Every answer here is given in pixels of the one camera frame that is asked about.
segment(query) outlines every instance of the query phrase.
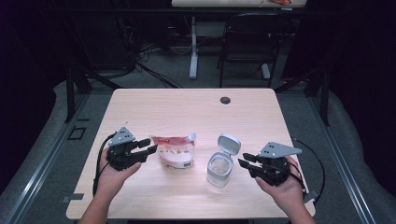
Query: desk leg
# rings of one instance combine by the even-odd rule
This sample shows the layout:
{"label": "desk leg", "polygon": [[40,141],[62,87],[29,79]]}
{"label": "desk leg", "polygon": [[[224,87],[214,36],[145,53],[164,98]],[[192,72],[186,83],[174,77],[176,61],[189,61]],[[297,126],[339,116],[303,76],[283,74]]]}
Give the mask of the desk leg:
{"label": "desk leg", "polygon": [[195,17],[191,19],[191,64],[190,64],[190,78],[197,78],[197,67],[198,67],[198,54],[197,54],[197,34],[195,33]]}
{"label": "desk leg", "polygon": [[262,65],[262,77],[263,78],[270,78],[271,73],[270,73],[270,69],[268,68],[268,63],[264,63]]}

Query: clear plastic container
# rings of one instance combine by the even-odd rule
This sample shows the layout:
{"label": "clear plastic container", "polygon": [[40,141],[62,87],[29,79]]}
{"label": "clear plastic container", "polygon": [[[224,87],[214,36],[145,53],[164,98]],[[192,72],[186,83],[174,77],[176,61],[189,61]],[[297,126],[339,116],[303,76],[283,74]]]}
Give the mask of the clear plastic container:
{"label": "clear plastic container", "polygon": [[241,142],[234,136],[223,133],[218,140],[218,146],[223,152],[216,152],[207,164],[207,181],[216,187],[223,188],[230,180],[233,169],[231,155],[236,155],[241,148]]}

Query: dark background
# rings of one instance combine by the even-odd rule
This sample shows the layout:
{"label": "dark background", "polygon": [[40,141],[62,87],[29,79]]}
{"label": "dark background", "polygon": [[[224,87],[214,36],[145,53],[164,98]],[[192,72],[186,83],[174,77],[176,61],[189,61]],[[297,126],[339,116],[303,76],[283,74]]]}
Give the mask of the dark background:
{"label": "dark background", "polygon": [[[396,7],[390,1],[357,2],[364,4],[309,1],[308,9],[349,9],[350,13],[337,20],[302,18],[283,77],[301,75],[320,66],[326,53],[341,47],[332,51],[335,57],[330,59],[331,90],[353,120],[364,159],[376,179],[396,196]],[[59,4],[115,6],[107,0],[83,3],[86,5],[80,1]],[[170,1],[134,3],[130,7],[169,7]],[[44,0],[0,3],[1,191],[39,136],[55,102],[52,89],[65,80],[71,65],[83,64],[93,69],[125,69],[134,65],[129,54],[133,49],[123,41],[115,17],[96,15],[87,19],[80,15],[70,23],[43,10],[50,4]],[[135,19],[141,21],[141,38],[166,48],[167,25],[177,25],[176,18]],[[67,24],[74,24],[76,29]]]}

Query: cable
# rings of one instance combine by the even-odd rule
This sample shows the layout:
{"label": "cable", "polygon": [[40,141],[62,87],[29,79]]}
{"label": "cable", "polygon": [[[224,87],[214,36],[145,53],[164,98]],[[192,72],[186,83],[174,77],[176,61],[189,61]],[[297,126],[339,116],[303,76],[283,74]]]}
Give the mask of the cable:
{"label": "cable", "polygon": [[117,77],[125,77],[126,75],[130,74],[131,72],[134,71],[134,67],[129,67],[124,69],[122,72],[117,73],[117,74],[112,74],[112,75],[100,75],[101,77],[105,77],[106,79],[112,79],[112,78],[117,78]]}
{"label": "cable", "polygon": [[136,62],[136,65],[139,65],[140,68],[142,68],[143,70],[145,70],[146,72],[148,72],[150,75],[152,75],[153,77],[156,77],[157,79],[159,79],[161,81],[161,83],[165,86],[165,88],[167,88],[166,85],[170,86],[171,88],[183,88],[179,83],[177,83],[176,81],[174,81],[172,78],[154,72],[151,69],[147,68],[145,65],[143,65],[142,63],[138,63]]}
{"label": "cable", "polygon": [[294,175],[292,172],[289,172],[289,175],[291,175],[294,179],[296,179],[301,184],[301,187],[303,188],[303,192],[306,192],[306,187],[304,185],[304,181],[302,180],[302,175],[301,175],[300,170],[298,169],[298,167],[296,165],[294,165],[291,162],[288,162],[288,165],[291,165],[294,168],[296,168],[299,177],[297,175]]}
{"label": "cable", "polygon": [[155,50],[160,50],[160,48],[155,47],[154,44],[148,44],[146,47],[143,47],[137,54],[137,60],[145,63],[148,62],[150,53]]}
{"label": "cable", "polygon": [[190,28],[189,23],[187,22],[186,17],[183,17],[183,19],[184,19],[184,22],[186,22],[187,28],[189,28],[189,31],[190,31],[190,34],[191,34],[191,33],[192,33],[192,30],[191,30],[191,28]]}
{"label": "cable", "polygon": [[[183,55],[183,54],[188,53],[188,52],[191,50],[191,48],[192,48],[192,45],[186,46],[186,47],[171,47],[171,50],[172,50],[175,54]],[[187,49],[187,50],[184,50],[183,52],[177,52],[175,49]]]}
{"label": "cable", "polygon": [[309,147],[307,144],[303,143],[302,141],[298,140],[298,139],[295,138],[295,137],[292,137],[291,140],[294,141],[294,142],[300,143],[300,144],[303,145],[304,147],[308,148],[308,149],[312,152],[312,154],[314,154],[314,156],[317,158],[317,160],[318,160],[318,162],[319,162],[319,164],[320,164],[320,168],[321,168],[321,170],[322,170],[323,179],[322,179],[322,185],[321,185],[321,187],[320,187],[320,191],[319,191],[318,197],[314,200],[314,204],[316,204],[316,203],[319,201],[320,196],[322,195],[323,190],[324,190],[324,187],[325,187],[325,185],[326,185],[326,172],[325,172],[325,169],[324,169],[323,162],[320,160],[318,154],[314,151],[314,149],[312,149],[311,147]]}
{"label": "cable", "polygon": [[301,185],[301,188],[302,188],[302,190],[303,190],[303,193],[306,192],[306,189],[305,189],[305,185],[304,185],[303,180],[302,180],[300,177],[298,177],[297,175],[294,175],[294,174],[292,174],[290,171],[285,171],[285,170],[283,170],[283,169],[281,169],[281,168],[278,168],[278,167],[276,167],[276,166],[274,166],[274,165],[263,164],[263,166],[265,166],[265,167],[270,167],[270,168],[272,168],[272,169],[278,170],[278,171],[280,171],[280,172],[282,172],[282,173],[284,173],[284,174],[287,174],[287,175],[293,177],[293,178],[294,178],[295,180],[297,180],[297,182]]}
{"label": "cable", "polygon": [[116,135],[115,133],[109,135],[105,141],[102,143],[100,149],[99,149],[99,153],[98,153],[98,159],[96,161],[96,171],[95,171],[95,179],[93,180],[93,187],[92,187],[92,194],[93,196],[95,196],[96,194],[96,190],[98,188],[98,183],[99,183],[99,176],[100,174],[105,170],[105,168],[107,167],[107,164],[103,167],[103,169],[99,172],[100,169],[100,160],[102,158],[102,152],[103,152],[103,148],[105,147],[105,144],[108,140],[112,139],[114,137],[114,135]]}

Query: hand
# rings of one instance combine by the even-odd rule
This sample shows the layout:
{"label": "hand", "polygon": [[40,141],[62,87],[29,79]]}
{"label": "hand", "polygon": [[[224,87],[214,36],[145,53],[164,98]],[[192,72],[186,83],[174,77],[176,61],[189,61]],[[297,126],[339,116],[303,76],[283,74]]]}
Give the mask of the hand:
{"label": "hand", "polygon": [[[286,157],[289,163],[298,167],[297,161],[292,157]],[[290,166],[290,172],[299,176],[297,169]],[[289,176],[289,178],[281,185],[274,187],[259,177],[256,177],[256,182],[260,188],[271,195],[280,209],[290,218],[291,223],[315,223],[314,219],[308,213],[304,205],[303,190],[300,183]]]}
{"label": "hand", "polygon": [[95,195],[99,194],[101,197],[108,197],[108,199],[112,200],[119,193],[125,180],[136,173],[142,164],[137,162],[128,169],[117,171],[107,164],[107,151],[108,148],[103,150],[102,158],[100,160],[100,171],[103,167],[105,167],[105,169],[99,176],[98,189]]}
{"label": "hand", "polygon": [[85,210],[79,224],[85,223],[106,223],[108,208],[113,198],[119,193],[125,180],[136,173],[140,162],[123,171],[117,171],[106,160],[108,148],[103,150],[100,160],[100,171],[105,167],[99,176],[98,189],[93,200]]}

